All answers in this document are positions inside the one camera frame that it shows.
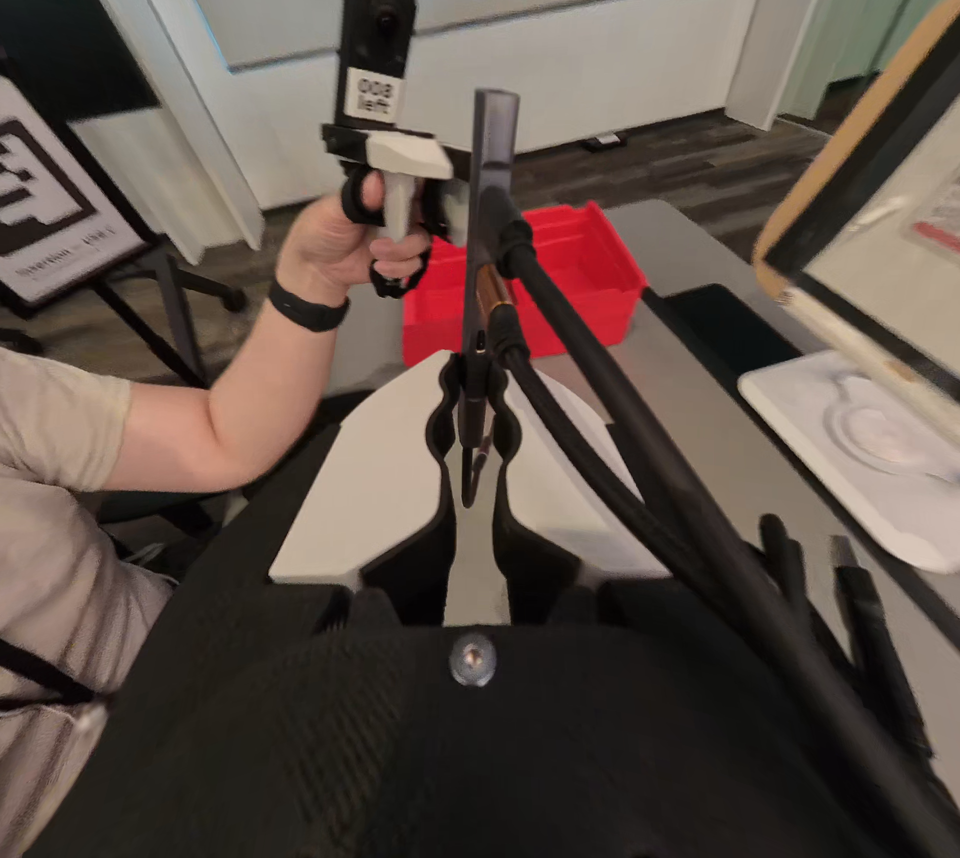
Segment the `black desk mat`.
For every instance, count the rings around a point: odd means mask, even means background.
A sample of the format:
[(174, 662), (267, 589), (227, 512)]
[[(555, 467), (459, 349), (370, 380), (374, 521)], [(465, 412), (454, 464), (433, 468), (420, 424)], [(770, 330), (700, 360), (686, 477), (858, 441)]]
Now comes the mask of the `black desk mat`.
[(803, 353), (743, 300), (711, 283), (662, 296), (647, 287), (643, 302), (725, 390), (739, 379), (796, 360)]

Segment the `dark grey usb hub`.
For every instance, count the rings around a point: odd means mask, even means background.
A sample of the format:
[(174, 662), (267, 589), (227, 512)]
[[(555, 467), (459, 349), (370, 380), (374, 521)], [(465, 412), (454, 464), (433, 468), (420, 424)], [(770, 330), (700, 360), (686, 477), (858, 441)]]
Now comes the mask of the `dark grey usb hub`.
[(463, 449), (477, 449), (482, 443), (491, 363), (476, 299), (477, 274), (492, 261), (483, 237), (479, 203), (488, 187), (506, 192), (511, 189), (520, 103), (518, 94), (501, 89), (479, 88), (474, 94), (458, 404), (458, 432)]

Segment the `wooden instruction board stand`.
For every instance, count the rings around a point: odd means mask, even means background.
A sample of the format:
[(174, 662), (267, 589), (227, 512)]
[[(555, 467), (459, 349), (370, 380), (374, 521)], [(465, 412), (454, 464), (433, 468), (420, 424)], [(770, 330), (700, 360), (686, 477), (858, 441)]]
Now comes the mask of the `wooden instruction board stand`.
[(959, 0), (895, 53), (763, 228), (762, 290), (826, 345), (738, 389), (887, 553), (959, 567)]

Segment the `black white marker sign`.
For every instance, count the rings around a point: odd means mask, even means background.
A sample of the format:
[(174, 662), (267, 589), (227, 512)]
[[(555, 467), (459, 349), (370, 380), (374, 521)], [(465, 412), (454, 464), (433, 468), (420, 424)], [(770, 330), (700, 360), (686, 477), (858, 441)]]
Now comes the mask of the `black white marker sign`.
[(1, 83), (2, 300), (29, 317), (158, 239), (69, 127)]

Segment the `red plastic bin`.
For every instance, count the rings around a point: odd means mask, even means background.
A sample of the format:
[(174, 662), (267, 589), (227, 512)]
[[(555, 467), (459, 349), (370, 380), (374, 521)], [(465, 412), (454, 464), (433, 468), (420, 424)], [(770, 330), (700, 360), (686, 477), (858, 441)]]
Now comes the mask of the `red plastic bin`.
[[(595, 202), (531, 209), (537, 258), (558, 289), (606, 347), (626, 336), (646, 277)], [(458, 351), (466, 250), (435, 240), (419, 285), (403, 300), (402, 360), (413, 367), (438, 351)]]

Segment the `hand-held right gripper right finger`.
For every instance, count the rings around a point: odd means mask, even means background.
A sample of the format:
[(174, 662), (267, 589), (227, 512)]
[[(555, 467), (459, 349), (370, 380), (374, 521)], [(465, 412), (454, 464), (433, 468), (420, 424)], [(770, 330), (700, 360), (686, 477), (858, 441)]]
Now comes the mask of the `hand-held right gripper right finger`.
[(510, 623), (546, 622), (569, 588), (669, 578), (583, 479), (508, 372), (491, 373), (488, 393), (500, 458), (492, 547)]

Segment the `black sign easel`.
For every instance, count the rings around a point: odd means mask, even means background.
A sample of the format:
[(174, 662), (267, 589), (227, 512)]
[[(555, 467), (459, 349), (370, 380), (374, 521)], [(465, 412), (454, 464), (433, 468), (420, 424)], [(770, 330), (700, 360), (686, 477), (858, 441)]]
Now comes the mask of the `black sign easel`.
[[(134, 279), (150, 280), (157, 286), (173, 342), (155, 331), (117, 291), (118, 283)], [(210, 381), (187, 293), (214, 298), (225, 311), (233, 314), (242, 313), (249, 306), (242, 289), (187, 271), (162, 245), (154, 245), (102, 270), (70, 278), (66, 285), (57, 286), (50, 295), (37, 299), (24, 299), (2, 284), (2, 306), (20, 320), (28, 321), (48, 306), (83, 290), (102, 300), (169, 372), (193, 388), (207, 388)]]

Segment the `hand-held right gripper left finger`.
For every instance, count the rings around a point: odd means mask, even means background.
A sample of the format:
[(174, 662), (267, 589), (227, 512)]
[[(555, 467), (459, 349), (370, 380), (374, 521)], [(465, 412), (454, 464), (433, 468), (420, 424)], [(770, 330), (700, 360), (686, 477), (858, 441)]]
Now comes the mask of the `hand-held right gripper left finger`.
[(379, 589), (406, 625), (439, 626), (457, 522), (447, 456), (458, 355), (440, 351), (341, 423), (276, 554), (276, 585)]

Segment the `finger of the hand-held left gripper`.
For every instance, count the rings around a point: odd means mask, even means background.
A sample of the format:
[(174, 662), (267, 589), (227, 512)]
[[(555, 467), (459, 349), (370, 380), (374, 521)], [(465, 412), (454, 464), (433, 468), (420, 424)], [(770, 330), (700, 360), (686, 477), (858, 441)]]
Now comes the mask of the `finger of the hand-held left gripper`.
[(454, 178), (448, 152), (433, 137), (409, 132), (368, 132), (365, 154), (368, 167), (384, 174), (440, 181)]

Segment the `black wrist band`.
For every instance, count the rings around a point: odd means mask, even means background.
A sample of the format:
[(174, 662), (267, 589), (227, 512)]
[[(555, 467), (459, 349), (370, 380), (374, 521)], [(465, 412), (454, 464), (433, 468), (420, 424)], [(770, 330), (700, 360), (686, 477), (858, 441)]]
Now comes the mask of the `black wrist band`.
[(285, 289), (276, 278), (270, 283), (268, 300), (284, 319), (313, 334), (335, 332), (352, 306), (350, 298), (336, 306), (305, 300)]

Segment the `person's left hand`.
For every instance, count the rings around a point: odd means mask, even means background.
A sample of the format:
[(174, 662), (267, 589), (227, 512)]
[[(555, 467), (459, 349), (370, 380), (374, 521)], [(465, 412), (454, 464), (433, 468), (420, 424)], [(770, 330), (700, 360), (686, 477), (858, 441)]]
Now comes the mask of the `person's left hand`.
[(354, 286), (371, 282), (371, 273), (405, 280), (424, 265), (432, 239), (414, 224), (401, 241), (382, 237), (371, 226), (352, 222), (340, 193), (309, 204), (296, 218), (274, 270), (279, 286), (298, 299), (340, 307)]

